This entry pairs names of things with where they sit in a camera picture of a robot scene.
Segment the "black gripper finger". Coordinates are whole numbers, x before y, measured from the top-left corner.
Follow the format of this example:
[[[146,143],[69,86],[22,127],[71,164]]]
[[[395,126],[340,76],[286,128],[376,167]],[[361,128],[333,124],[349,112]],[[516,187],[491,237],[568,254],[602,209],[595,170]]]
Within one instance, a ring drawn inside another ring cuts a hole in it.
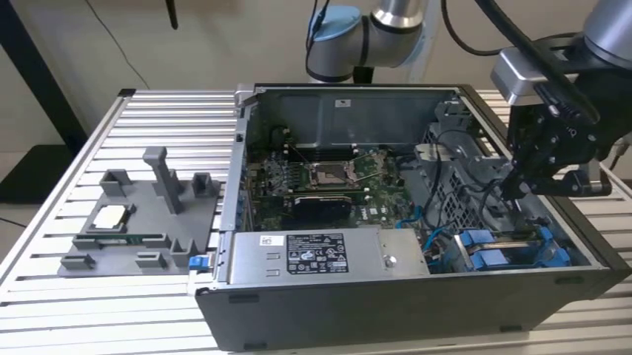
[[[531,192],[530,179],[534,175],[534,167],[521,160],[511,160],[512,170],[501,182],[503,200],[520,200]]]
[[[550,196],[607,196],[612,184],[607,173],[600,169],[600,176],[592,179],[586,170],[567,170],[560,179],[555,178],[566,166],[542,166],[530,171],[530,188],[535,195]]]

